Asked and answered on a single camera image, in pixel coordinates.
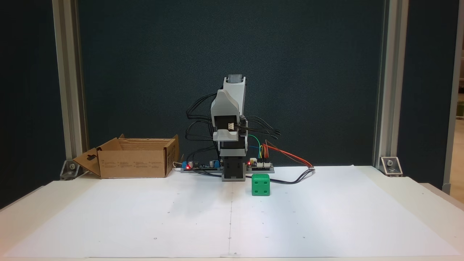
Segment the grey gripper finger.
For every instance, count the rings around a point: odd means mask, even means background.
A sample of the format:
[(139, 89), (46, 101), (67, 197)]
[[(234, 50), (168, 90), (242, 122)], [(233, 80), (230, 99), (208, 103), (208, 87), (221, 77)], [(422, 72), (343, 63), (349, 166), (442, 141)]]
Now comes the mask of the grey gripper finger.
[(214, 116), (226, 116), (227, 115), (227, 91), (217, 91), (216, 98), (214, 99), (211, 106), (212, 124), (214, 126)]
[(239, 123), (239, 103), (234, 99), (230, 91), (226, 91), (227, 94), (227, 104), (226, 104), (226, 112), (227, 112), (227, 117), (230, 117), (234, 124)]

